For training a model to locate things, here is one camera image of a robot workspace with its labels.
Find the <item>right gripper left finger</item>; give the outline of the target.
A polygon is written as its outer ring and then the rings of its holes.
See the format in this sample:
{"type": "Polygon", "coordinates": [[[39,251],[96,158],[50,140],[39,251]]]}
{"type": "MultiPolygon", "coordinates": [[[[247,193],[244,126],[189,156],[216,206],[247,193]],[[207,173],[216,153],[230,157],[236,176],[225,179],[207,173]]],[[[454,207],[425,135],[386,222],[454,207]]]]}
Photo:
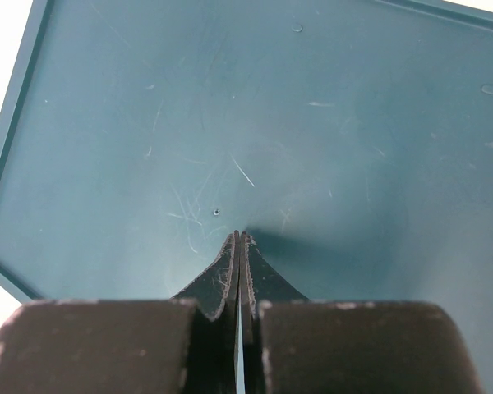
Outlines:
{"type": "Polygon", "coordinates": [[[239,232],[229,234],[214,262],[173,297],[197,303],[185,393],[237,391],[239,246],[239,232]]]}

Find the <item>teal drawer organizer box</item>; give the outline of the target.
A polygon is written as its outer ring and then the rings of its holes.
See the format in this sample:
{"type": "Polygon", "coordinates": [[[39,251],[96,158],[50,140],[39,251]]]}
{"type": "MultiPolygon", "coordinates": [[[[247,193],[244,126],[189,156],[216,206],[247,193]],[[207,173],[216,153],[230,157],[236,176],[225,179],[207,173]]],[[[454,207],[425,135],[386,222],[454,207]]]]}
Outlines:
{"type": "Polygon", "coordinates": [[[493,13],[35,1],[0,113],[0,286],[164,299],[250,232],[313,300],[424,300],[493,393],[493,13]]]}

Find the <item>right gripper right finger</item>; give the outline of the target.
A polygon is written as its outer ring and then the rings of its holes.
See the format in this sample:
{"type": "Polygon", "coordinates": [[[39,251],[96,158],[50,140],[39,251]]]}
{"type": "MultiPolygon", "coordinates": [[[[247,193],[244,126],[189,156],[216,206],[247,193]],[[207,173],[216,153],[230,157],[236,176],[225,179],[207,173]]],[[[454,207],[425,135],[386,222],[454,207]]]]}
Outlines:
{"type": "Polygon", "coordinates": [[[306,297],[265,261],[255,239],[245,231],[240,236],[239,268],[245,390],[263,393],[258,304],[305,300],[306,297]]]}

